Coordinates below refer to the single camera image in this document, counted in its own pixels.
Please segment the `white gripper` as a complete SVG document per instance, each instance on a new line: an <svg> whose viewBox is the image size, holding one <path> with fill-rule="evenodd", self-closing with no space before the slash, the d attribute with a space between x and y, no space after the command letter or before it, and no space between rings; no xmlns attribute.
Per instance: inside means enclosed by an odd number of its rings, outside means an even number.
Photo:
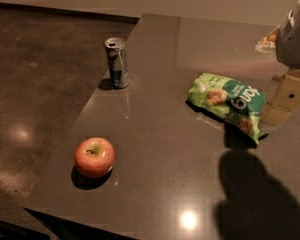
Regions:
<svg viewBox="0 0 300 240"><path fill-rule="evenodd" d="M264 123L278 127L300 107L300 0L281 25L255 45L255 50L262 53L270 53L275 48L277 60L292 68L279 79L262 117Z"/></svg>

